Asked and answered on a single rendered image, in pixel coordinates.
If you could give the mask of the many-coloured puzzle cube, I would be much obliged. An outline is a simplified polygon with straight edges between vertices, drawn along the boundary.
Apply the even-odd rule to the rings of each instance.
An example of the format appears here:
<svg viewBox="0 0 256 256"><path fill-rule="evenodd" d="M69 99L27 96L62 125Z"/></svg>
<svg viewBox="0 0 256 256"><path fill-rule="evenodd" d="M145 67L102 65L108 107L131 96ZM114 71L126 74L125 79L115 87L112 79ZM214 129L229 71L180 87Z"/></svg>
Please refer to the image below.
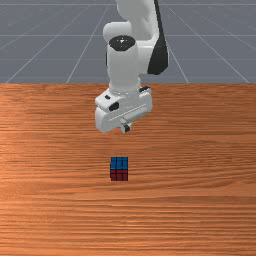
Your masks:
<svg viewBox="0 0 256 256"><path fill-rule="evenodd" d="M112 181L128 180L128 158L112 157L110 161L110 179Z"/></svg>

